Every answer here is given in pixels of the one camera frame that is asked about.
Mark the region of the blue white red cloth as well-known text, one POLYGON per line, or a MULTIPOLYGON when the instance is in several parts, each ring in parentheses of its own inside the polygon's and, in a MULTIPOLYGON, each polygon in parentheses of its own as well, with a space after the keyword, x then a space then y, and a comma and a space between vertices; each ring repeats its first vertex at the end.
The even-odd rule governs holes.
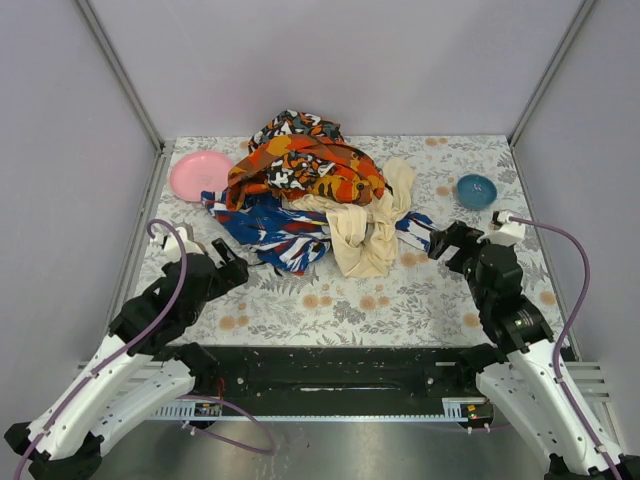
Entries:
MULTIPOLYGON (((201 201, 238 243, 277 269, 302 274, 328 252, 334 255, 322 213, 290 209, 271 194, 252 195, 237 211, 227 208, 224 192, 203 191, 201 201)), ((396 236, 426 252, 430 232, 437 229, 427 215, 409 211, 396 223, 396 236)))

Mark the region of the cream beige cloth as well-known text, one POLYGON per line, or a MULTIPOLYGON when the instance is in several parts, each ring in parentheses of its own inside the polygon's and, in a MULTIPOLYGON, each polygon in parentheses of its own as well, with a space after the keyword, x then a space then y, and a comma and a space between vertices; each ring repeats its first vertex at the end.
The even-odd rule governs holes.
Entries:
POLYGON ((371 278, 389 273, 398 256, 396 223, 411 208, 411 188, 416 178, 404 159, 393 157, 382 168, 390 188, 365 206, 338 203, 307 194, 287 202, 293 210, 326 216, 336 263, 346 277, 371 278))

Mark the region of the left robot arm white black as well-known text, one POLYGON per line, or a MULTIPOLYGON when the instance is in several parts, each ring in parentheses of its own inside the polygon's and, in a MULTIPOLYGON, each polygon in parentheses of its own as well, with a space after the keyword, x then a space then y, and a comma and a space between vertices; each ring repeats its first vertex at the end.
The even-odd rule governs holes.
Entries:
POLYGON ((126 301, 92 359, 61 397, 31 422, 9 427, 4 438, 35 479, 88 479, 108 451, 167 403, 188 394, 218 393, 217 360, 202 346, 179 347, 160 371, 123 397, 117 394, 171 342, 194 325, 207 303, 245 284, 246 260, 221 239, 211 258, 188 241, 167 250, 162 274, 126 301))

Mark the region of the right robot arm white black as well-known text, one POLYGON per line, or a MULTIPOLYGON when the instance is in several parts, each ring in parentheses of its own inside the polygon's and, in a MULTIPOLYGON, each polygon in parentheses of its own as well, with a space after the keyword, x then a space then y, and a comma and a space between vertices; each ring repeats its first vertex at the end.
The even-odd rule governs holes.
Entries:
POLYGON ((587 404, 561 357, 561 344, 525 296, 514 246, 522 226, 506 218, 484 233, 461 221, 430 234, 428 255, 450 247, 446 265, 466 281, 489 343, 461 354, 461 369, 506 417, 546 468, 548 479, 636 479, 626 454, 587 404))

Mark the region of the orange camouflage cloth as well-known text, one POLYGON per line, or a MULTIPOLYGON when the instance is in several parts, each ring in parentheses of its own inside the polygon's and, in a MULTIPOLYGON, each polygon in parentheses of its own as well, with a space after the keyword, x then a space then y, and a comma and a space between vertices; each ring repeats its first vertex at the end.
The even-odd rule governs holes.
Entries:
POLYGON ((309 194, 363 206, 388 190, 381 170, 345 141, 340 125, 311 113, 280 112, 251 137, 247 149, 228 174, 225 202, 232 211, 252 195, 293 201, 309 194))

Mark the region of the floral table mat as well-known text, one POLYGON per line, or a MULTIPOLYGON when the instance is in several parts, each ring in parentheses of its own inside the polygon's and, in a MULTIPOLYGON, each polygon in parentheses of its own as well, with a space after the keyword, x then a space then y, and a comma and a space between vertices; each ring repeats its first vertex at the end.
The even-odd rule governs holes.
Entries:
MULTIPOLYGON (((401 158, 416 179, 415 211, 439 227, 454 220, 487 229, 489 211, 470 211, 456 199, 460 177, 477 173, 497 187, 496 207, 527 216, 508 141, 499 135, 353 136, 350 143, 378 164, 401 158)), ((250 346, 469 347, 485 341, 465 281, 443 260, 401 244, 389 274, 344 276, 332 254, 304 274, 253 265, 248 282, 209 303, 183 341, 250 346)))

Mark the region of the blue bowl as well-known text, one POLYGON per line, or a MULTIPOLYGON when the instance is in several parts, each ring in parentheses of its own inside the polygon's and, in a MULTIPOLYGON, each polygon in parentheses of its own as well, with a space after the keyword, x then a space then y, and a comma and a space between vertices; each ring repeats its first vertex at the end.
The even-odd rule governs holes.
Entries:
POLYGON ((496 201, 497 196, 497 187, 485 176, 468 174, 457 181, 456 198, 467 209, 486 209, 496 201))

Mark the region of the pink plate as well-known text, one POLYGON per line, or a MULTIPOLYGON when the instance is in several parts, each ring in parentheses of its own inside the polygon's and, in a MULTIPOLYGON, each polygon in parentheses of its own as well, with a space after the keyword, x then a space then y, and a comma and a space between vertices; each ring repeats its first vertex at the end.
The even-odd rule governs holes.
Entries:
POLYGON ((172 193, 186 202, 199 202, 201 192, 221 192, 227 188, 234 163, 220 152, 203 150, 187 154, 169 174, 172 193))

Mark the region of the left aluminium frame post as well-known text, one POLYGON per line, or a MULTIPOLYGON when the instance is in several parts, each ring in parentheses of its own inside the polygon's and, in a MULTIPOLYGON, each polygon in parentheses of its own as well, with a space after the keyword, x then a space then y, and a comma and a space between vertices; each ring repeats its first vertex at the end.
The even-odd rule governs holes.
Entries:
POLYGON ((80 14, 84 24, 87 26, 99 51, 103 55, 109 70, 116 79, 125 100, 131 107, 149 143, 156 151, 161 151, 164 148, 164 139, 151 119, 151 116, 145 108, 134 84, 127 74, 126 69, 119 58, 94 5, 88 0, 73 0, 72 3, 78 10, 78 13, 80 14))

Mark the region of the aluminium frame post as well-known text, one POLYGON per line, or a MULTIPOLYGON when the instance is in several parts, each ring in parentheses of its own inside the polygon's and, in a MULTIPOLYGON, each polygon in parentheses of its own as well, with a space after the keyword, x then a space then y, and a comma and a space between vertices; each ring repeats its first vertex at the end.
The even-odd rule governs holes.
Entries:
POLYGON ((579 34, 598 5, 598 0, 582 0, 580 2, 576 12, 569 22, 568 27, 553 51, 550 60, 545 66, 533 92, 527 100, 523 111, 518 117, 515 126, 507 137, 511 149, 517 145, 518 141, 522 137, 529 121, 534 116, 547 90, 552 85, 566 57, 577 41, 579 34))
POLYGON ((145 108, 134 84, 127 74, 126 69, 119 58, 94 5, 88 0, 73 0, 72 3, 78 10, 78 13, 80 14, 84 24, 87 26, 99 51, 103 55, 109 70, 116 79, 125 100, 131 107, 149 143, 156 151, 161 151, 164 148, 164 139, 151 119, 151 116, 145 108))

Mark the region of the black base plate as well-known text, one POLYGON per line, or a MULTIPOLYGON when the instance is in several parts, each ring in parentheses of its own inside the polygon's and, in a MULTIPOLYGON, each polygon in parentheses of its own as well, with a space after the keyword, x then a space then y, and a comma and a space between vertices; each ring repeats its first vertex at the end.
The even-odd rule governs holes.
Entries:
POLYGON ((209 346, 202 394, 254 416, 421 416, 480 393, 459 348, 209 346))

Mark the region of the aluminium front rail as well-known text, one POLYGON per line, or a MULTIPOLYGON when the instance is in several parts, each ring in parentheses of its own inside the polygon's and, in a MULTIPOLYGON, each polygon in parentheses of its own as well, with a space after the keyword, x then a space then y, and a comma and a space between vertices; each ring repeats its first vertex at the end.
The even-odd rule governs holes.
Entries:
MULTIPOLYGON (((144 383, 158 373, 162 369, 162 365, 163 363, 160 361, 153 361, 142 367, 116 391, 115 397, 119 398, 144 383)), ((585 398, 589 401, 610 402, 609 388, 599 364, 595 362, 566 362, 564 366, 585 398)), ((435 362, 432 365, 433 373, 428 374, 427 384, 433 385, 437 375, 452 373, 455 367, 454 361, 435 362)))

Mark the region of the right aluminium frame post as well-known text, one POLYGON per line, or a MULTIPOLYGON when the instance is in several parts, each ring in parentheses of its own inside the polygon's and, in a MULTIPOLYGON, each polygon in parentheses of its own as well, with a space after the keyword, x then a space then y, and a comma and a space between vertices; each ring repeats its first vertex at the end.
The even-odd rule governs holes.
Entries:
POLYGON ((598 5, 598 0, 582 0, 580 2, 576 12, 569 22, 568 27, 553 51, 550 60, 545 66, 533 92, 527 100, 523 111, 518 117, 515 126, 507 137, 511 149, 517 145, 518 141, 522 137, 529 121, 534 116, 547 90, 552 85, 566 57, 577 41, 579 34, 598 5))

